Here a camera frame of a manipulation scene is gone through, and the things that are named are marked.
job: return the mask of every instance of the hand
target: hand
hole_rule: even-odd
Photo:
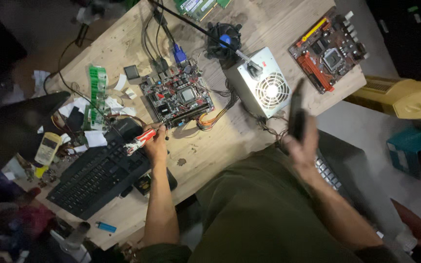
[[[314,167],[318,140],[319,134],[316,128],[316,118],[313,116],[306,118],[305,134],[302,142],[297,141],[290,135],[282,138],[282,144],[293,158],[294,168],[305,181],[311,181],[313,178],[318,177],[322,178]]]
[[[153,123],[144,127],[144,131],[150,128],[157,129],[157,134],[152,140],[145,143],[145,152],[147,153],[152,166],[157,164],[165,165],[167,162],[167,145],[165,145],[166,127],[162,123]]]

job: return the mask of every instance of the black cloth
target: black cloth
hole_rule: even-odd
[[[144,262],[396,262],[384,247],[357,253],[330,235],[289,158],[270,146],[222,171],[197,194],[202,241],[143,249]]]

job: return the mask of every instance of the circuit board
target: circuit board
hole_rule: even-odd
[[[168,69],[165,73],[146,76],[140,85],[160,122],[167,128],[181,126],[215,109],[197,65]]]
[[[201,22],[217,4],[225,9],[230,2],[231,0],[175,0],[176,8],[181,15],[186,14],[199,22]]]
[[[350,23],[353,13],[338,15],[332,7],[310,30],[289,48],[319,93],[332,92],[334,85],[368,57]]]

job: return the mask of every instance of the blue lighter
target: blue lighter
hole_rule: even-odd
[[[105,231],[112,232],[112,233],[116,232],[116,227],[114,227],[112,225],[108,225],[108,224],[105,224],[105,223],[102,223],[102,222],[99,222],[99,221],[97,221],[95,223],[95,225],[96,225],[97,228],[99,228],[101,230],[105,230]]]

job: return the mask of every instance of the multimeter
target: multimeter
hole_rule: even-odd
[[[45,132],[42,143],[38,147],[37,154],[35,155],[35,161],[39,164],[50,165],[62,141],[63,139],[60,135]]]

